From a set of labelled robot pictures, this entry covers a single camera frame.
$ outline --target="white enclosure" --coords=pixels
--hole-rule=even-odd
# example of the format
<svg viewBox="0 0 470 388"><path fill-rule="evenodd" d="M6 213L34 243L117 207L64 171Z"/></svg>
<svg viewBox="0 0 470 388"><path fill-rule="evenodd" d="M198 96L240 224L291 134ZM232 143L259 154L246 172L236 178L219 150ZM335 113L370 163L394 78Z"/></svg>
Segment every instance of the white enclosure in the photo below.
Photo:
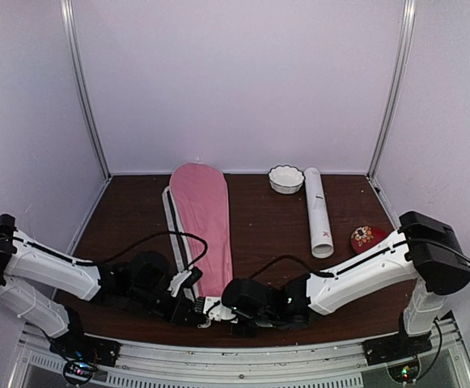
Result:
<svg viewBox="0 0 470 388"><path fill-rule="evenodd" d="M0 214L67 251L103 184L60 2L0 2ZM0 386L22 327L0 307Z"/></svg>
<svg viewBox="0 0 470 388"><path fill-rule="evenodd" d="M74 17L112 173L367 171L403 2L85 1Z"/></svg>
<svg viewBox="0 0 470 388"><path fill-rule="evenodd" d="M405 4L416 12L410 51ZM99 137L114 175L194 160L226 172L370 171L393 220L411 209L436 217L470 255L470 2L87 0L73 9L81 62L60 0L0 1L0 213L32 237L74 245L105 184ZM470 352L470 285L450 308ZM21 328L0 309L0 386Z"/></svg>
<svg viewBox="0 0 470 388"><path fill-rule="evenodd" d="M452 225L470 255L470 2L418 2L409 65L378 180L397 214ZM470 285L450 307L470 352Z"/></svg>

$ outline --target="small white bowl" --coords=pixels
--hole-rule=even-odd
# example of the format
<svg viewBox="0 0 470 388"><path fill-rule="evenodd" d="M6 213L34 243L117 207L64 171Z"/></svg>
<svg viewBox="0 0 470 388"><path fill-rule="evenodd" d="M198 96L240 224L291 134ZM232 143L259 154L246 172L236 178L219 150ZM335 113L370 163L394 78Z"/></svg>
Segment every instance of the small white bowl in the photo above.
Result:
<svg viewBox="0 0 470 388"><path fill-rule="evenodd" d="M304 180L305 176L296 167L276 166L269 172L270 187L280 194L294 194Z"/></svg>

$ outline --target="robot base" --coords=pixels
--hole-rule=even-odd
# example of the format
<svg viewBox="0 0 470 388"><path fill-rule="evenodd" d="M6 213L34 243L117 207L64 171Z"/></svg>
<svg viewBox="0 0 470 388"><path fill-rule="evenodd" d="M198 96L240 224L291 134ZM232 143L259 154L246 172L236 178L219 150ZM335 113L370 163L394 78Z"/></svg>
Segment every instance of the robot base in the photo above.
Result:
<svg viewBox="0 0 470 388"><path fill-rule="evenodd" d="M368 365L393 362L416 356L432 349L430 332L409 337L404 328L404 315L400 315L400 331L393 335L369 339L362 343Z"/></svg>
<svg viewBox="0 0 470 388"><path fill-rule="evenodd" d="M52 339L49 351L70 360L81 360L90 365L115 366L120 352L120 344L110 339L85 335L75 341L64 336Z"/></svg>

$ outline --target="aluminum frame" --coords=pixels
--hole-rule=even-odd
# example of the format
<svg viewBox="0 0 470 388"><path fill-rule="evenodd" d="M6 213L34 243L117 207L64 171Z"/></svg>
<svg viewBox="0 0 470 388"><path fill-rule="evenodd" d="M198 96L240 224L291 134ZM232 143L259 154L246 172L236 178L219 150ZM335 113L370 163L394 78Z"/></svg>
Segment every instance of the aluminum frame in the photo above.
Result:
<svg viewBox="0 0 470 388"><path fill-rule="evenodd" d="M383 211L386 213L387 218L391 222L391 225L393 225L395 229L400 228L401 227L400 218L398 217L398 214L396 214L395 210L393 210L393 206L391 205L391 202L389 202L389 199L384 194L384 190L382 186L380 185L380 182L376 179L376 177L373 179L370 179L369 177L367 177L367 182L371 186L371 190L373 190L377 199L379 200Z"/></svg>
<svg viewBox="0 0 470 388"><path fill-rule="evenodd" d="M396 54L395 69L387 97L386 109L383 114L382 124L380 126L379 138L373 158L371 159L370 168L367 172L369 179L373 180L379 168L380 159L382 158L383 150L386 145L387 136L389 135L393 117L395 115L396 105L400 96L400 87L404 79L405 68L409 59L409 52L411 51L411 43L413 41L414 21L416 17L416 2L415 0L405 0L404 3L404 18L402 20L402 27L400 29L400 40L398 42L398 52Z"/></svg>
<svg viewBox="0 0 470 388"><path fill-rule="evenodd" d="M457 381L462 388L470 388L470 361L459 328L453 318L441 321L440 327L442 348L451 349ZM356 374L386 366L367 366L362 350L363 340L274 348L190 348L120 340L121 350L116 367L100 367L103 372L98 383L124 386L119 383L124 379L128 381L126 386L143 386L144 382L152 382L153 386L161 384L167 387L298 387L307 386L310 382L351 379ZM432 357L436 353L439 334L435 327L431 341L433 349L424 356ZM19 346L21 352L10 379L10 388L23 386L25 370L29 365L57 372L64 362L49 352L48 341L32 325L24 328Z"/></svg>
<svg viewBox="0 0 470 388"><path fill-rule="evenodd" d="M104 148L100 141L100 135L96 128L95 117L91 109L91 100L87 91L86 80L83 75L82 59L78 48L78 39L76 33L76 25L74 23L73 2L71 0L61 0L62 19L67 35L67 43L70 48L71 60L73 63L74 78L78 89L78 99L82 108L83 118L86 122L87 131L91 138L92 148L98 158L100 170L104 176L104 180L111 178L111 172L108 168L105 158Z"/></svg>

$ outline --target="wooden table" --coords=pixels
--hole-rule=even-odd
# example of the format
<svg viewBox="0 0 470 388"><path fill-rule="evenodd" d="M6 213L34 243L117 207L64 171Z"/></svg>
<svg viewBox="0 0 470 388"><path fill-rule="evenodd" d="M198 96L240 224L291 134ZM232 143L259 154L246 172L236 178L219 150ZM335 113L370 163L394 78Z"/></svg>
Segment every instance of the wooden table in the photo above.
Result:
<svg viewBox="0 0 470 388"><path fill-rule="evenodd" d="M162 202L169 175L117 176L112 179L78 245L76 256L100 261L131 242L167 229ZM335 253L329 259L314 259L305 191L293 196L277 194L267 175L226 175L229 187L231 251L234 274L248 276L272 258L297 255L314 268L327 268L352 257L352 231L361 225L392 231L380 203L364 176L324 175L323 183ZM134 250L154 249L172 259L170 239L161 237ZM304 273L296 263L282 261L258 276L275 286ZM87 332L123 340L209 347L259 347L317 344L350 340L396 331L398 317L407 306L413 282L382 289L341 307L302 331L261 329L256 338L229 335L227 323L208 329L173 327L156 317L138 318L119 310L93 306L60 292L57 301L76 309Z"/></svg>

